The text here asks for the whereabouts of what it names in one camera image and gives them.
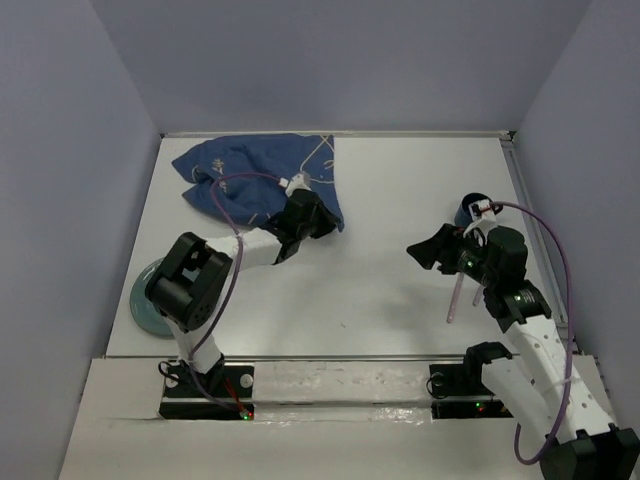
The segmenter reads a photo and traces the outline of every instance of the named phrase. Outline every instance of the white table surface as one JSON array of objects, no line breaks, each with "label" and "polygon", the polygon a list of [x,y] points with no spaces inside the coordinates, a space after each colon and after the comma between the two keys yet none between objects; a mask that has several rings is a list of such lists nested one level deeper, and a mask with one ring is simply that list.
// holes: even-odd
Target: white table surface
[{"label": "white table surface", "polygon": [[[432,421],[428,409],[414,409],[397,421],[392,408],[375,414],[372,406],[368,412],[332,407],[280,415],[280,420],[257,407],[254,422],[162,420],[156,416],[162,391],[156,364],[156,359],[141,358],[93,361],[60,480],[542,478],[537,466],[524,467],[514,457],[513,419]],[[295,364],[283,362],[284,372],[271,366],[261,373],[256,369],[256,388],[263,384],[265,399],[287,392],[296,396],[305,383],[304,398],[312,401],[342,394],[350,400],[371,396],[379,401],[378,393],[384,396],[385,391],[399,400],[415,400],[426,396],[424,382],[416,382],[412,373],[419,375],[415,364],[383,367],[369,362],[331,371],[334,364],[325,370],[322,362],[298,362],[296,372]],[[610,412],[593,359],[575,357],[575,364]],[[331,381],[336,374],[343,383]],[[311,377],[315,381],[294,381]],[[324,386],[314,388],[314,383]],[[536,447],[523,432],[523,454]]]},{"label": "white table surface", "polygon": [[[172,356],[173,340],[141,330],[129,311],[131,286],[186,231],[203,237],[229,228],[181,197],[189,184],[170,162],[202,138],[164,139],[111,334],[108,356]],[[346,228],[303,243],[285,264],[244,271],[216,329],[227,355],[386,355],[464,353],[500,331],[471,306],[467,279],[456,320],[445,318],[455,277],[422,270],[405,252],[452,222],[461,198],[479,191],[516,201],[496,138],[337,137],[335,178]],[[520,213],[503,225],[525,235]],[[543,290],[530,249],[528,277]]]}]

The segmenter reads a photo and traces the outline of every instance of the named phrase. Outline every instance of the robotic arm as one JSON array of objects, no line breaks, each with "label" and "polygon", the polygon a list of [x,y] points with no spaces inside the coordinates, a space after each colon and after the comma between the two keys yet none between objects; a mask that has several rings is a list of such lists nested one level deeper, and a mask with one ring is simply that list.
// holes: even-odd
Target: robotic arm
[{"label": "robotic arm", "polygon": [[318,194],[297,177],[289,182],[283,211],[260,227],[239,237],[181,235],[147,284],[145,296],[171,328],[181,364],[209,391],[223,378],[224,355],[211,332],[219,319],[214,311],[239,254],[238,240],[243,249],[236,269],[276,265],[294,255],[307,237],[323,237],[338,225]]},{"label": "robotic arm", "polygon": [[565,383],[571,382],[556,441],[539,458],[544,477],[628,479],[640,453],[640,441],[632,429],[616,426],[575,367],[570,378],[565,378],[566,351],[551,319],[551,309],[541,292],[525,279],[524,237],[516,230],[495,225],[481,236],[483,245],[465,235],[464,229],[445,224],[431,239],[407,248],[423,268],[430,270],[439,263],[438,270],[444,275],[461,272],[484,287],[487,310],[534,378],[532,385],[511,353],[496,342],[467,350],[462,366],[464,381],[495,393],[540,444],[552,431]]}]

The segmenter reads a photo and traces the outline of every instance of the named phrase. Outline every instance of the tabletop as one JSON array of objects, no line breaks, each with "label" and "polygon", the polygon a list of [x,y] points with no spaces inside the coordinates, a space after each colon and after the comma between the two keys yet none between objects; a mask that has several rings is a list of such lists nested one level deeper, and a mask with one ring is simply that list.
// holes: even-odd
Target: tabletop
[{"label": "tabletop", "polygon": [[[172,339],[141,330],[129,311],[138,274],[164,256],[183,232],[226,236],[222,222],[186,203],[189,184],[171,161],[204,138],[162,141],[118,305],[108,356],[173,356]],[[335,138],[335,185],[345,218],[342,233],[303,242],[277,268],[243,271],[216,327],[226,355],[460,354],[500,340],[495,321],[473,307],[477,284],[465,281],[455,321],[446,323],[455,277],[425,271],[407,246],[452,222],[462,197],[474,191],[516,202],[497,138]],[[520,230],[522,215],[505,209],[502,225]],[[528,278],[544,292],[530,249]]]}]

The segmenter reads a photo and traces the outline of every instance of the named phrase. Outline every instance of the blue towel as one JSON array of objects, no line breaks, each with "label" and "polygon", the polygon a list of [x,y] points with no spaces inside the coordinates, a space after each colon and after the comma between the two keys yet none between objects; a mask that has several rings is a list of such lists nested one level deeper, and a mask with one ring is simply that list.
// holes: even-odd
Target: blue towel
[{"label": "blue towel", "polygon": [[[234,135],[208,140],[176,158],[172,164],[187,182],[195,184],[182,196],[198,210],[223,220],[211,197],[211,186],[220,176],[260,172],[290,179],[305,172],[331,213],[344,219],[334,186],[333,136],[295,134]],[[282,211],[284,190],[268,178],[234,178],[220,183],[220,204],[239,225],[261,225]]]}]

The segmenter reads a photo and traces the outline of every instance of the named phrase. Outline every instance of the small black object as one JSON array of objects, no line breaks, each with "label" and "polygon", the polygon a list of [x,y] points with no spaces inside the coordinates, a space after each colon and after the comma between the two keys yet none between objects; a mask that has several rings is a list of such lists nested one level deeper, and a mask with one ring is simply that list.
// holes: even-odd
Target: small black object
[{"label": "small black object", "polygon": [[[252,415],[255,412],[253,403],[242,404],[247,412]],[[235,420],[244,421],[237,410],[228,410],[215,403],[191,403],[163,402],[160,404],[158,414],[166,420]]]},{"label": "small black object", "polygon": [[427,392],[431,395],[435,400],[444,400],[447,398],[446,395],[438,395],[433,391],[434,388],[441,388],[444,386],[444,378],[442,376],[442,372],[435,372],[432,374],[427,380]]},{"label": "small black object", "polygon": [[[149,280],[145,297],[183,332],[196,330],[213,313],[232,263],[224,253],[207,247],[204,239],[184,233]],[[187,271],[195,272],[195,279]]]},{"label": "small black object", "polygon": [[296,189],[282,212],[275,214],[260,228],[273,234],[282,244],[276,264],[298,252],[307,237],[320,238],[331,233],[340,220],[333,215],[316,192]]},{"label": "small black object", "polygon": [[475,400],[433,402],[431,404],[431,418],[434,420],[471,419],[471,418],[512,418],[500,400],[480,402],[478,408]]},{"label": "small black object", "polygon": [[578,438],[552,446],[540,460],[545,480],[627,480],[640,454],[640,440],[631,428]]},{"label": "small black object", "polygon": [[[481,200],[489,200],[491,199],[486,196],[484,193],[468,193],[462,198],[460,205],[458,206],[458,211],[456,212],[456,216],[454,218],[454,223],[456,227],[467,228],[473,222],[473,217],[471,216],[471,210],[475,208],[476,210],[473,212],[476,215],[480,215],[480,211],[478,210],[477,205],[472,205],[473,203],[479,202]],[[502,205],[493,205],[491,209],[495,214],[498,214],[502,211]]]}]

